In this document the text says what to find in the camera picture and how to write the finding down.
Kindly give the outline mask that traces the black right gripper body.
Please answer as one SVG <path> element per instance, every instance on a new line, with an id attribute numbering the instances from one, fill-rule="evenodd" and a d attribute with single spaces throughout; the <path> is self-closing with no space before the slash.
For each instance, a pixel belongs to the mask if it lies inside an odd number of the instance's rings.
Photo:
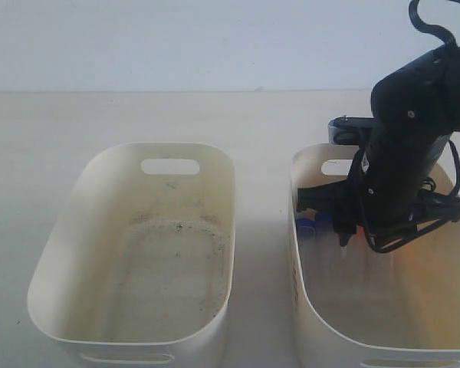
<path id="1" fill-rule="evenodd" d="M 434 120 L 373 119 L 347 179 L 360 224 L 372 234 L 411 228 L 418 193 L 450 137 Z"/>

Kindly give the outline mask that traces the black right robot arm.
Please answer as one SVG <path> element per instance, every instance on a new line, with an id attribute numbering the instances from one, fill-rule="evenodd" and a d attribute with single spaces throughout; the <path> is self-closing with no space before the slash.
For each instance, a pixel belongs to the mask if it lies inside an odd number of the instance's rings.
<path id="1" fill-rule="evenodd" d="M 331 217 L 341 246 L 358 228 L 385 254 L 460 219 L 459 186 L 436 191 L 432 168 L 460 132 L 460 47 L 444 45 L 384 77 L 371 117 L 329 122 L 330 141 L 357 146 L 344 180 L 299 188 L 296 210 Z"/>

